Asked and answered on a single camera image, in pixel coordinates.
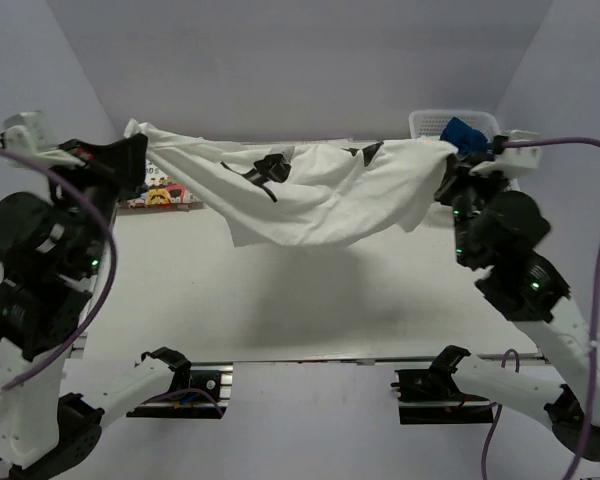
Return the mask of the dark blue t-shirt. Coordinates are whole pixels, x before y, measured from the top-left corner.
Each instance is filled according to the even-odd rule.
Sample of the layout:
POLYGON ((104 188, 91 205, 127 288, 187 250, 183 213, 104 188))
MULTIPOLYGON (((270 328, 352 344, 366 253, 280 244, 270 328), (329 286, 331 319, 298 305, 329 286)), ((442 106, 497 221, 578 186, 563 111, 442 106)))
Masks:
POLYGON ((471 154, 488 152, 489 141, 479 130, 474 129, 458 117, 452 117, 440 134, 440 140, 457 148, 457 155, 464 159, 471 154))

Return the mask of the white t-shirt black graphic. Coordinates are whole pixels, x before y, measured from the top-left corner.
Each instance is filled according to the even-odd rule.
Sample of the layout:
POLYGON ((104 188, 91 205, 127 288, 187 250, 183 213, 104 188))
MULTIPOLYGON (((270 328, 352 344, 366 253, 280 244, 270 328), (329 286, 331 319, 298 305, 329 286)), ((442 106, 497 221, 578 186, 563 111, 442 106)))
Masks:
POLYGON ((440 186, 452 144, 435 138, 245 145, 130 120, 146 158, 222 215, 237 246, 349 246, 393 225, 414 230, 440 186))

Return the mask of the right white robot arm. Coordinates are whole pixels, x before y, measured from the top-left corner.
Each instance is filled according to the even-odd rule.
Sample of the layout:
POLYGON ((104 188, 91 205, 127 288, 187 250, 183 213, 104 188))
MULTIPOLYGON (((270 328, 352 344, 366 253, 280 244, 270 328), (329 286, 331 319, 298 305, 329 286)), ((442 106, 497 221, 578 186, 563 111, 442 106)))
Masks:
POLYGON ((600 348, 597 364, 587 324, 556 268, 535 248, 550 231, 536 202, 511 190, 500 169, 477 174, 472 157, 447 158, 435 199, 453 210, 457 262, 486 274, 475 283, 485 300, 534 341, 559 372, 546 382, 506 371, 449 345, 428 381, 441 397, 476 395, 522 413, 582 458, 600 462, 600 348))

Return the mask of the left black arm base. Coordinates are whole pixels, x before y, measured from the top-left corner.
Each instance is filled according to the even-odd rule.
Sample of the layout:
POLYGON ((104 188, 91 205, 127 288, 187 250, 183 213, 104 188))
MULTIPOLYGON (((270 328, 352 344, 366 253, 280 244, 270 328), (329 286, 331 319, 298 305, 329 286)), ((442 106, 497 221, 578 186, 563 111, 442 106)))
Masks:
POLYGON ((169 396, 136 407, 128 418, 220 420, 231 397, 231 365, 195 364, 184 381, 169 391, 169 396))

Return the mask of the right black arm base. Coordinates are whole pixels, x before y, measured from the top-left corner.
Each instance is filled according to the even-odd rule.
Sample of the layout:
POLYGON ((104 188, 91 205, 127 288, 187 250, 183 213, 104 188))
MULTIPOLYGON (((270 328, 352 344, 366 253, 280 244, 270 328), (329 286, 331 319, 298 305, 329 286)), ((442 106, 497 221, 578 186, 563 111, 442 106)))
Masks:
POLYGON ((495 407, 482 397, 431 383, 427 369, 399 369, 391 383, 403 426, 491 424, 495 407))

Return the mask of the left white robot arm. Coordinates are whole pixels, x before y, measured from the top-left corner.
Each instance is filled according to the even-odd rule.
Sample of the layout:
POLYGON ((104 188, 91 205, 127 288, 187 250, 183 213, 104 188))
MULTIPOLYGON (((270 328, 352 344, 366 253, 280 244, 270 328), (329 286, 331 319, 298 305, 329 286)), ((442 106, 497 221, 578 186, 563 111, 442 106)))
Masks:
POLYGON ((68 141, 58 148, 68 164, 47 170, 48 199, 22 191, 0 201, 0 462, 13 479, 68 471, 118 418, 190 390, 190 362, 164 347, 110 386, 60 391, 70 346, 104 303, 88 284, 117 257, 111 220, 143 187, 147 146, 142 134, 68 141))

